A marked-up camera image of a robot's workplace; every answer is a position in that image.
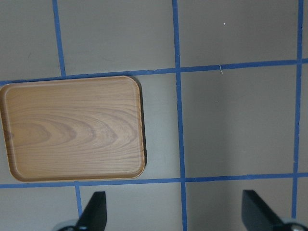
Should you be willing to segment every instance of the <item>white mark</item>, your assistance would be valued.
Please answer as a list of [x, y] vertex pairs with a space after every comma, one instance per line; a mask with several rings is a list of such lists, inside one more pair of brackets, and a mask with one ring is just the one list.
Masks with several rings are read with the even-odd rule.
[[222, 70], [221, 70], [221, 65], [219, 65], [219, 67], [220, 67], [220, 72], [223, 74], [223, 72], [222, 72]]

